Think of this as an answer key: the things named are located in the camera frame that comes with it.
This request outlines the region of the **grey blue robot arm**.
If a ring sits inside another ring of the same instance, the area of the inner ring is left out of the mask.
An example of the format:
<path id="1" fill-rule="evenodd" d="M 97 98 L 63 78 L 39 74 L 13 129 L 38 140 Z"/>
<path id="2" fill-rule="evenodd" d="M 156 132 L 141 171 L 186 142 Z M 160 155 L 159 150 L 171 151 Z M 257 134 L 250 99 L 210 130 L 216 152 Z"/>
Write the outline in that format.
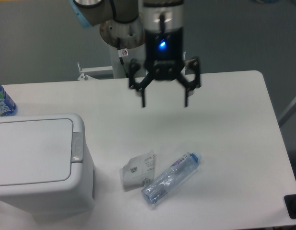
<path id="1" fill-rule="evenodd" d="M 144 99 L 152 81 L 178 81 L 189 97 L 201 86 L 198 57 L 183 53 L 182 0 L 72 0 L 85 27 L 98 25 L 110 51 L 113 76 Z"/>

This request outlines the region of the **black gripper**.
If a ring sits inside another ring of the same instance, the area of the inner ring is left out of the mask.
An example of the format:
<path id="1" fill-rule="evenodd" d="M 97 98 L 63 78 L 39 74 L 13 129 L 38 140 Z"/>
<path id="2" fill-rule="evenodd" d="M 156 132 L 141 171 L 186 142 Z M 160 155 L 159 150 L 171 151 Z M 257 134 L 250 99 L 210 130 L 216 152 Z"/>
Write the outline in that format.
<path id="1" fill-rule="evenodd" d="M 135 90 L 141 97 L 142 107 L 146 107 L 145 89 L 154 80 L 177 81 L 184 87 L 184 107 L 188 106 L 188 97 L 195 89 L 201 87 L 201 66 L 199 57 L 193 57 L 183 62 L 182 40 L 183 28 L 161 33 L 145 30 L 146 58 L 144 67 L 148 74 L 141 82 L 136 82 L 135 74 L 141 69 L 140 63 L 132 59 L 128 67 L 129 89 Z M 194 79 L 188 81 L 181 70 L 187 67 L 194 72 Z"/>

